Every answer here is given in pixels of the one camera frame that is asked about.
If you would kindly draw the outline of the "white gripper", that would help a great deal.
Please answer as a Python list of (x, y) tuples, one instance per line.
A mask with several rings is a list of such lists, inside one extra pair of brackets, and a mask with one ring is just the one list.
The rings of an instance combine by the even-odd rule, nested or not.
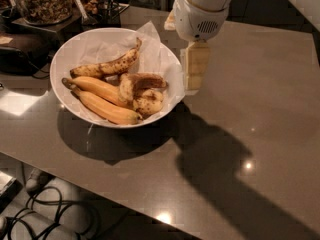
[(165, 30), (176, 30), (181, 39), (190, 41), (180, 52), (187, 95), (200, 90), (209, 63), (209, 45), (198, 40), (209, 40), (219, 32), (229, 4), (230, 0), (175, 0), (164, 22)]

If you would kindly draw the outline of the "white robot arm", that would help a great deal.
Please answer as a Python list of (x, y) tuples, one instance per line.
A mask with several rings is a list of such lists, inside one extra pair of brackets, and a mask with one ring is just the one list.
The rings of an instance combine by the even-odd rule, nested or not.
[(187, 95), (227, 73), (229, 82), (258, 69), (319, 66), (319, 32), (290, 0), (266, 0), (273, 11), (297, 17), (290, 24), (245, 22), (229, 13), (240, 0), (174, 0), (164, 23), (185, 46), (178, 53)]

